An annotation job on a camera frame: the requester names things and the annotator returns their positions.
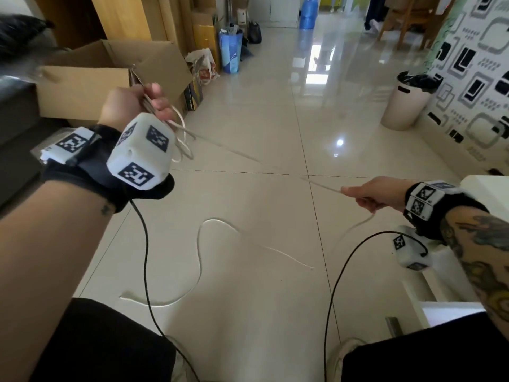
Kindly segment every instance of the tile floor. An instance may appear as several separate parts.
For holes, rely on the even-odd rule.
[[[297,174],[334,188],[377,175],[458,181],[417,134],[379,125],[396,75],[423,62],[425,54],[415,50],[419,38],[408,35],[404,50],[393,52],[397,32],[376,43],[361,31],[359,18],[339,14],[320,15],[314,31],[263,29],[263,43],[251,46],[254,57],[239,74],[211,83],[186,123],[278,167],[194,141],[195,159],[172,167],[175,190],[159,202],[137,201],[150,233],[153,302],[193,286],[196,234],[207,218],[223,218],[314,267],[222,224],[203,227],[199,285],[181,302],[155,308],[203,380],[320,381],[330,285],[360,240],[404,223],[384,209],[333,250],[338,236],[368,214]],[[146,307],[119,299],[126,291],[143,299],[143,252],[142,225],[126,208],[108,226],[77,295],[153,329]],[[406,332],[417,329],[400,283],[413,276],[398,267],[387,239],[366,244],[334,299],[328,348],[340,337],[388,338],[385,316],[397,316]]]

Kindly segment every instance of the wrist tracker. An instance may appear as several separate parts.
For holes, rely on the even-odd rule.
[[[118,213],[130,199],[161,199],[173,190],[172,141],[173,131],[147,113],[139,114],[123,133],[103,125],[80,127],[42,151],[47,164],[41,178],[95,192]]]
[[[488,212],[468,192],[444,181],[420,182],[412,185],[405,195],[403,215],[421,236],[439,240],[444,245],[440,223],[448,211],[457,206],[470,206]]]

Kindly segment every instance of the tile grout line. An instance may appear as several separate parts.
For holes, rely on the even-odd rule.
[[[306,161],[306,152],[304,151],[304,141],[302,141],[302,133],[300,132],[300,122],[299,122],[299,115],[297,114],[297,105],[295,104],[295,96],[293,95],[293,89],[291,89],[291,91],[292,91],[292,97],[293,97],[293,107],[294,107],[294,111],[295,111],[295,118],[297,119],[297,127],[299,128],[300,143],[302,145],[302,154],[304,155],[304,163],[306,165],[306,172],[308,173],[308,179],[309,179],[308,163]],[[332,297],[332,288],[330,287],[329,271],[327,270],[327,262],[325,261],[325,252],[323,250],[322,235],[320,234],[320,226],[318,225],[318,216],[317,216],[317,210],[315,207],[315,199],[313,197],[313,189],[311,188],[311,182],[308,182],[308,185],[309,185],[309,192],[311,194],[311,202],[313,203],[313,211],[315,211],[315,221],[317,224],[318,238],[320,239],[320,247],[322,249],[323,265],[325,267],[325,275],[327,276],[327,285],[329,286],[330,297]],[[340,328],[337,325],[337,317],[336,317],[336,309],[334,307],[334,301],[332,303],[332,312],[334,313],[334,321],[336,323],[337,338],[341,343]]]
[[[110,247],[111,244],[113,244],[113,240],[115,240],[115,237],[117,237],[117,234],[118,232],[120,231],[120,228],[122,227],[122,225],[124,224],[125,220],[127,219],[127,216],[129,216],[129,213],[131,212],[132,208],[129,209],[129,211],[127,212],[125,218],[122,220],[122,223],[120,224],[119,228],[117,229],[117,231],[115,232],[115,235],[113,236],[113,238],[111,239],[111,241],[109,242],[108,244],[108,247],[104,250],[104,253],[102,254],[101,256],[101,259],[99,260],[99,262],[97,263],[96,267],[94,268],[94,270],[92,271],[92,274],[90,275],[89,279],[86,281],[86,284],[85,284],[85,287],[83,287],[83,289],[81,290],[80,292],[80,295],[79,297],[81,297],[81,295],[83,295],[83,293],[85,292],[85,289],[86,289],[86,286],[89,284],[89,282],[92,280],[92,276],[94,275],[96,269],[99,268],[99,264],[101,264],[101,261],[102,259],[106,256],[106,252],[108,252],[108,249]]]

